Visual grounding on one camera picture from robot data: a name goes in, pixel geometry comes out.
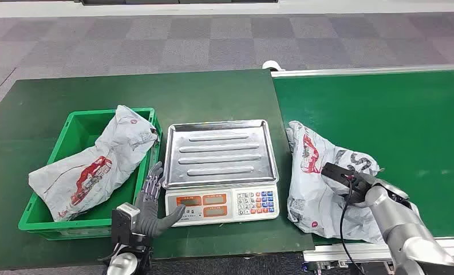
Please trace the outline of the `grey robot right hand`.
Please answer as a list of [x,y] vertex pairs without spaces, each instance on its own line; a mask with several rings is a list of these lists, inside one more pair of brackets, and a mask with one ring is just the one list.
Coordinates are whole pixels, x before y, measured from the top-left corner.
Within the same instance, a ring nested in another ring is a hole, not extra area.
[[371,188],[371,185],[364,179],[354,177],[346,178],[345,182],[349,190],[346,195],[342,195],[344,200],[353,205],[364,203],[366,193]]

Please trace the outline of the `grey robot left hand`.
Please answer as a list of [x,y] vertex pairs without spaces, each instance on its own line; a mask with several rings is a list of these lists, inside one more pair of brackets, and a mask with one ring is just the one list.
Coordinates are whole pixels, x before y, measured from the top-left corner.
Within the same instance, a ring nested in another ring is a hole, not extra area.
[[135,206],[140,210],[136,222],[135,232],[156,238],[164,233],[167,229],[178,222],[186,206],[179,204],[173,212],[164,218],[159,218],[158,198],[161,191],[161,185],[164,182],[162,162],[157,162],[149,171],[143,183],[143,186],[137,196]]

